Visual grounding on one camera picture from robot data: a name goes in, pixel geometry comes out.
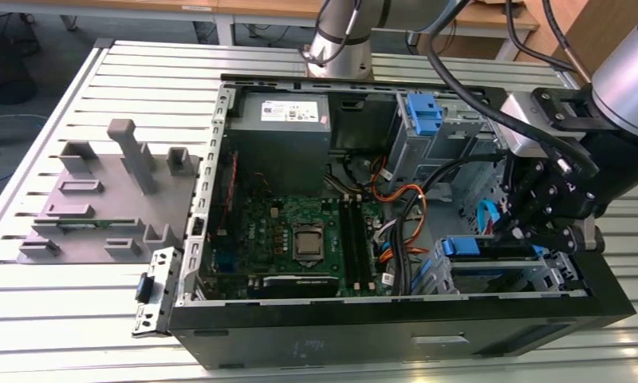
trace metal bracket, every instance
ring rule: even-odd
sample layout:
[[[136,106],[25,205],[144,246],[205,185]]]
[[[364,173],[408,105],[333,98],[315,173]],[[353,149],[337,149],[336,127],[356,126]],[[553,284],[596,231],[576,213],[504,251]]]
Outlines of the metal bracket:
[[[183,251],[167,247],[153,252],[149,271],[141,275],[137,286],[137,314],[133,338],[169,337],[168,321],[176,297]]]
[[[583,232],[584,246],[588,251],[596,250],[596,218],[589,216],[587,219],[579,219],[575,221],[575,227]]]

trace green circuit board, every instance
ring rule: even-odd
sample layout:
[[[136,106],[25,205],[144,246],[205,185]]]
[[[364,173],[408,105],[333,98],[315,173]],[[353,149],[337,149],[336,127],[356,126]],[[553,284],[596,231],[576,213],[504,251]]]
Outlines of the green circuit board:
[[[219,273],[219,291],[227,299],[244,299],[245,275],[288,274],[331,276],[340,280],[341,297],[375,296],[383,294],[384,286],[373,283],[372,288],[356,289],[345,283],[345,258],[341,238],[339,199],[329,198],[257,198],[248,199],[243,207],[243,219],[237,231],[236,254],[231,255],[232,277]],[[368,251],[369,270],[375,273],[371,237],[373,224],[383,217],[381,205],[375,202],[356,204],[361,209]],[[316,264],[301,264],[293,259],[296,248],[295,231],[303,227],[321,229],[324,259]]]

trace side panel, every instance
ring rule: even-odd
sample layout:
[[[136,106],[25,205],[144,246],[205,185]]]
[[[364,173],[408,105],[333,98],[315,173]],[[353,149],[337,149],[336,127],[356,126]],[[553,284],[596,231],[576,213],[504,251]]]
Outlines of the side panel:
[[[173,333],[207,369],[293,367],[513,356],[585,323],[529,318]]]

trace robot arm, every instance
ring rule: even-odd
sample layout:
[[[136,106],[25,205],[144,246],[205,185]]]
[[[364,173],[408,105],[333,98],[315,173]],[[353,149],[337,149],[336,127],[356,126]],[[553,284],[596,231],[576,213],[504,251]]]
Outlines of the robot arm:
[[[432,29],[440,31],[441,21],[451,17],[447,6],[459,11],[463,4],[457,3],[329,0],[319,16],[312,48],[304,53],[309,72],[316,77],[367,77],[372,72],[372,28],[420,30],[439,18]],[[439,72],[440,67],[447,70],[441,61],[435,67]],[[448,77],[441,74],[441,78],[451,85]],[[519,120],[532,134],[488,115],[499,122],[496,133],[509,149],[501,184],[508,203],[493,228],[499,239],[525,238],[568,254],[603,251],[593,220],[612,200],[638,184],[638,26],[591,85],[581,90],[515,93],[500,115]],[[559,140],[549,136],[551,143],[539,140],[544,132]],[[568,149],[569,156],[553,150],[555,142]],[[591,165],[587,172],[579,171],[576,157]]]
[[[527,150],[535,143],[500,128],[512,153],[503,182],[509,204],[495,230],[568,254],[603,251],[593,219],[638,185],[638,26],[591,85],[513,94],[504,111],[569,140],[599,172],[568,180],[544,153]]]
[[[308,52],[315,77],[363,79],[372,73],[373,28],[423,30],[455,0],[327,0]]]

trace ram slot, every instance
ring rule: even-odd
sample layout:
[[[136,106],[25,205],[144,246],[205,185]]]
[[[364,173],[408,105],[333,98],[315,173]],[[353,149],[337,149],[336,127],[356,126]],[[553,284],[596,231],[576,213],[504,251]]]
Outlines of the ram slot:
[[[351,231],[353,240],[353,251],[357,263],[357,274],[363,290],[369,290],[372,279],[372,264],[369,263],[369,250],[367,249],[367,222],[361,213],[361,205],[351,203]]]
[[[339,206],[340,214],[340,242],[343,243],[343,259],[345,262],[345,286],[353,288],[360,281],[360,271],[357,268],[355,254],[355,239],[351,225],[351,205],[349,202],[341,202]]]

